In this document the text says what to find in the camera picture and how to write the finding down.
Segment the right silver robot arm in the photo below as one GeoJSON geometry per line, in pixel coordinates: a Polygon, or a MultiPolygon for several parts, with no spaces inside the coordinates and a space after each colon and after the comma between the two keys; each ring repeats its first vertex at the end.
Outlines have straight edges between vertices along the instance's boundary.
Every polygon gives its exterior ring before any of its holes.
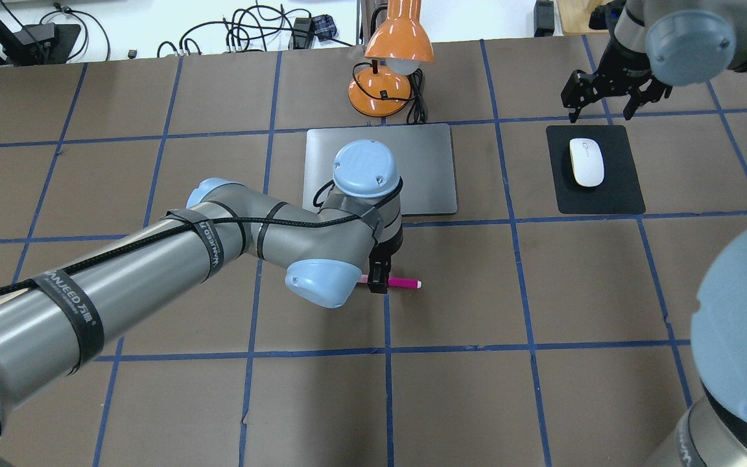
{"type": "Polygon", "coordinates": [[[715,77],[747,84],[747,1],[623,1],[571,57],[570,91],[631,137],[646,210],[626,215],[689,406],[641,466],[747,466],[747,157],[715,77]]]}

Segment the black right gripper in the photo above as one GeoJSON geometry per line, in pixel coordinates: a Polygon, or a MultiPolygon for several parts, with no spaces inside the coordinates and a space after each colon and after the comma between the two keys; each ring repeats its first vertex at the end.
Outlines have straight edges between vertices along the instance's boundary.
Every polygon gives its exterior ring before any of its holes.
{"type": "Polygon", "coordinates": [[[585,106],[604,97],[629,96],[623,109],[627,121],[647,103],[670,97],[672,86],[661,82],[651,70],[645,47],[646,25],[634,1],[610,1],[597,6],[589,27],[606,29],[610,41],[596,71],[573,71],[560,92],[570,124],[578,121],[585,106]]]}

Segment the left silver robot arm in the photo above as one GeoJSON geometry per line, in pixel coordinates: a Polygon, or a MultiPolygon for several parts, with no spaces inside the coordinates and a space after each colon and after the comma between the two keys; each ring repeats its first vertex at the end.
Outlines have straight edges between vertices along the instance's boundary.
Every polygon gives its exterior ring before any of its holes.
{"type": "Polygon", "coordinates": [[[390,148],[359,139],[336,154],[314,212],[208,178],[145,230],[0,287],[0,437],[15,408],[245,254],[287,269],[288,289],[320,307],[344,305],[365,265],[370,290],[385,293],[402,189],[390,148]]]}

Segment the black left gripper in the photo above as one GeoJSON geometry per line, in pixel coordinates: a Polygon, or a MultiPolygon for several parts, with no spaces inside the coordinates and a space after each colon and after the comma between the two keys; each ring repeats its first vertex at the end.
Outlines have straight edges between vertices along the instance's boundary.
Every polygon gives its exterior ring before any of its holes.
{"type": "Polygon", "coordinates": [[[374,294],[387,294],[390,284],[391,258],[403,245],[403,226],[394,236],[379,242],[371,251],[371,279],[367,280],[368,290],[374,294]]]}

